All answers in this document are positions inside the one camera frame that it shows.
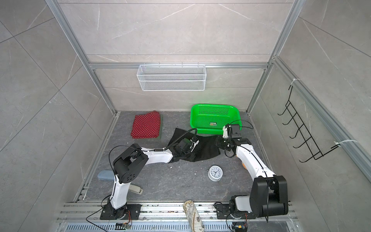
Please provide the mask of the black skirt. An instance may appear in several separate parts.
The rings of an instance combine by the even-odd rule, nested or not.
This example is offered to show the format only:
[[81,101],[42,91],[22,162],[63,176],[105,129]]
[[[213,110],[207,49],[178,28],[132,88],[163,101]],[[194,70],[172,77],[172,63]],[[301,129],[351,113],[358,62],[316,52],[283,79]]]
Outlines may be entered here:
[[196,137],[199,143],[189,154],[185,154],[183,152],[180,153],[174,149],[175,146],[178,145],[182,139],[186,138],[188,140],[192,140],[193,136],[194,134],[190,131],[188,131],[186,134],[186,130],[180,128],[175,129],[174,134],[168,143],[168,146],[173,144],[173,146],[170,147],[170,151],[173,154],[173,158],[170,160],[170,163],[178,162],[179,160],[197,162],[212,159],[220,155],[219,148],[215,145],[216,139],[218,138],[218,136],[216,135],[208,137],[197,135]]

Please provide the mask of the red polka dot skirt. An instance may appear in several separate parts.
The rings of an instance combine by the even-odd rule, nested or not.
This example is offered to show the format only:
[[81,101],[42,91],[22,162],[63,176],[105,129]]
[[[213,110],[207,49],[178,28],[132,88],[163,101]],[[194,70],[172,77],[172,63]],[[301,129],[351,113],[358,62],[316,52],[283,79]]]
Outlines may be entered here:
[[152,111],[134,118],[131,137],[133,139],[157,138],[160,134],[161,115],[158,111]]

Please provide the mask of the green skirt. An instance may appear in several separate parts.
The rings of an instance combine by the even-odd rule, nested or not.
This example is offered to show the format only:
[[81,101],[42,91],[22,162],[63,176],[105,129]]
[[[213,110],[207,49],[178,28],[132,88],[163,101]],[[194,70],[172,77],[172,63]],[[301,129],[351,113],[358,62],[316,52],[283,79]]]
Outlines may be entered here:
[[159,136],[158,136],[158,139],[161,139],[162,132],[163,132],[163,115],[160,115],[160,128],[159,128]]

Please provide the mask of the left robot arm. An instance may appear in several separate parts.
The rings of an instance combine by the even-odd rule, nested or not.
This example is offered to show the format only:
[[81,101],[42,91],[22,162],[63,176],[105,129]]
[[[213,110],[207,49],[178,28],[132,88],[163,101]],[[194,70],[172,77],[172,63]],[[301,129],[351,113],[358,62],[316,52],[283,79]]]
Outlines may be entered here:
[[101,207],[100,220],[128,220],[138,219],[141,205],[129,205],[127,196],[131,182],[139,176],[142,169],[149,164],[170,163],[171,161],[189,158],[199,143],[197,129],[186,138],[192,130],[188,130],[165,148],[142,148],[138,144],[127,146],[114,161],[110,162],[114,174],[114,185],[107,203]]

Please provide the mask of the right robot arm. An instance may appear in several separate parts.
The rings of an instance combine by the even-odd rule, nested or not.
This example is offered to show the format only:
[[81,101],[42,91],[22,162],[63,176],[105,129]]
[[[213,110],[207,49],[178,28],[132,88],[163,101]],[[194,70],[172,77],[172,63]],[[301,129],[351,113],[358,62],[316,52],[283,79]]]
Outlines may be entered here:
[[253,185],[249,195],[233,196],[230,200],[231,214],[250,213],[256,218],[288,214],[288,183],[283,176],[276,175],[255,152],[251,142],[243,138],[239,124],[227,124],[216,146],[231,152],[250,174]]

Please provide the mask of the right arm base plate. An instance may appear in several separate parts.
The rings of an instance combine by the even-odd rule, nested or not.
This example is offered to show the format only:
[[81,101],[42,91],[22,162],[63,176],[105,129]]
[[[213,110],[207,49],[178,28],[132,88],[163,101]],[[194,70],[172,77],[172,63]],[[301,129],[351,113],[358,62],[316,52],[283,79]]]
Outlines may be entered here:
[[234,204],[214,203],[218,219],[255,219],[252,212],[239,211]]

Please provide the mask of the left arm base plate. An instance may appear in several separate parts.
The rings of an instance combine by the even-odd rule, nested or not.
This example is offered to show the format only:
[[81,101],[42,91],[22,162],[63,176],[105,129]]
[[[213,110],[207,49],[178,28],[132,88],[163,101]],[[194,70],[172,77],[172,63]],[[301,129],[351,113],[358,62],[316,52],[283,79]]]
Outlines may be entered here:
[[106,204],[100,215],[100,220],[138,220],[142,205],[125,205],[119,209],[114,209],[111,204]]

